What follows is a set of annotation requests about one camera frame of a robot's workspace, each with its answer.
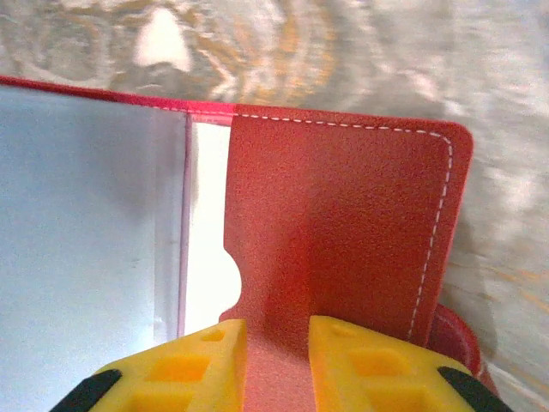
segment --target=red edge trim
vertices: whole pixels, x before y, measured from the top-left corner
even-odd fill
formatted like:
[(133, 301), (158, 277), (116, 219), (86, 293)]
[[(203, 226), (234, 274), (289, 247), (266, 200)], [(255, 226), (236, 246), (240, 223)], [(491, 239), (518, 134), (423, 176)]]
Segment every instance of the red edge trim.
[(18, 77), (0, 76), (0, 84), (4, 86), (31, 88), (43, 92), (78, 96), (85, 99), (111, 101), (134, 106), (153, 107), (160, 110), (174, 112), (187, 112), (194, 121), (231, 125), (234, 116), (232, 103), (219, 103), (214, 101), (191, 101), (167, 99), (164, 97), (140, 96), (138, 94), (126, 94), (98, 88), (77, 88), (61, 84), (36, 82), (34, 80)]
[(477, 336), (446, 306), (437, 305), (427, 348), (461, 362), (476, 379), (498, 395), (498, 389), (482, 359)]

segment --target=red leather strap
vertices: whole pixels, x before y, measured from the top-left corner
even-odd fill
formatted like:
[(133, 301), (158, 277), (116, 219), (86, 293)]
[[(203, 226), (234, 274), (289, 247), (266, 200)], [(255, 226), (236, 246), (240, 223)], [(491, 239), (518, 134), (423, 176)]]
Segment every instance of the red leather strap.
[(425, 345), (472, 152), (457, 124), (237, 106), (225, 244), (245, 410), (314, 410), (309, 317)]

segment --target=red leather flap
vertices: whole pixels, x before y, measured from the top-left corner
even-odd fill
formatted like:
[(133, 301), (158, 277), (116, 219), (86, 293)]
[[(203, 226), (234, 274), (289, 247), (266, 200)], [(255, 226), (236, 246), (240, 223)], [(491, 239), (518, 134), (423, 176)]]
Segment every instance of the red leather flap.
[(236, 106), (226, 249), (250, 333), (306, 353), (309, 316), (425, 345), (472, 138), (458, 124)]

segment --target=stitched seam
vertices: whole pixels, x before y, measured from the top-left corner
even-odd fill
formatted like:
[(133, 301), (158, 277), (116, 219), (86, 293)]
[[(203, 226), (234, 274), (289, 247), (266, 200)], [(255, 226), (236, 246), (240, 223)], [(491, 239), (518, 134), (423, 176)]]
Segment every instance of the stitched seam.
[(425, 256), (425, 263), (423, 265), (423, 269), (421, 272), (421, 277), (419, 280), (419, 287), (418, 287), (418, 294), (415, 301), (415, 305), (413, 307), (412, 312), (412, 319), (410, 321), (410, 327), (408, 329), (407, 333), (407, 340), (409, 341), (413, 334), (413, 327), (415, 326), (416, 317), (418, 315), (419, 305), (421, 304), (421, 298), (423, 297), (423, 289), (425, 286), (425, 279), (427, 277), (427, 270), (429, 268), (429, 262), (431, 261), (431, 255), (432, 250), (435, 244), (435, 238), (437, 236), (437, 230), (438, 230), (438, 223), (440, 222), (440, 215), (442, 213), (443, 207), (444, 207), (444, 201), (446, 199), (446, 194), (448, 192), (448, 185), (449, 185), (449, 179), (452, 172), (452, 166), (454, 163), (454, 147), (452, 145), (452, 141), (446, 137), (442, 136), (439, 133), (436, 133), (434, 131), (427, 131), (427, 130), (411, 130), (411, 129), (402, 129), (402, 128), (391, 128), (388, 126), (369, 126), (365, 124), (346, 124), (346, 123), (332, 123), (332, 122), (325, 122), (322, 120), (309, 120), (309, 119), (299, 119), (299, 118), (279, 118), (279, 117), (270, 117), (270, 116), (259, 116), (257, 114), (245, 114), (245, 113), (229, 113), (229, 112), (208, 112), (208, 111), (201, 111), (201, 110), (185, 110), (185, 109), (177, 109), (173, 107), (160, 107), (160, 106), (153, 106), (155, 109), (160, 110), (169, 110), (173, 112), (187, 112), (191, 114), (210, 114), (210, 115), (224, 115), (224, 116), (240, 116), (242, 118), (259, 118), (263, 120), (274, 120), (274, 121), (282, 121), (282, 122), (292, 122), (292, 123), (305, 123), (305, 124), (319, 124), (319, 125), (327, 125), (327, 126), (338, 126), (338, 127), (351, 127), (355, 129), (366, 129), (366, 130), (388, 130), (393, 132), (403, 132), (403, 133), (418, 133), (422, 135), (429, 135), (436, 137), (438, 139), (443, 140), (447, 147), (448, 147), (448, 166), (446, 169), (446, 176), (443, 184), (443, 189), (440, 195), (440, 199), (438, 200), (438, 207), (437, 207), (437, 213), (435, 214), (435, 222), (432, 227), (431, 231), (431, 237), (429, 238), (429, 249), (427, 250), (426, 256)]

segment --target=leather wallet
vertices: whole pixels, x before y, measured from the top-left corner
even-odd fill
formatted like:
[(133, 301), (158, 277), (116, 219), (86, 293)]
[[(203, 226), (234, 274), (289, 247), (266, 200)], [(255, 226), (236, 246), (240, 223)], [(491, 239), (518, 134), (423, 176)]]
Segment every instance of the leather wallet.
[(248, 323), (250, 410), (312, 399), (317, 314), (451, 356), (495, 391), (473, 332), (437, 303), (473, 150), (459, 124), (0, 84), (230, 126), (224, 241), (242, 294), (221, 319)]

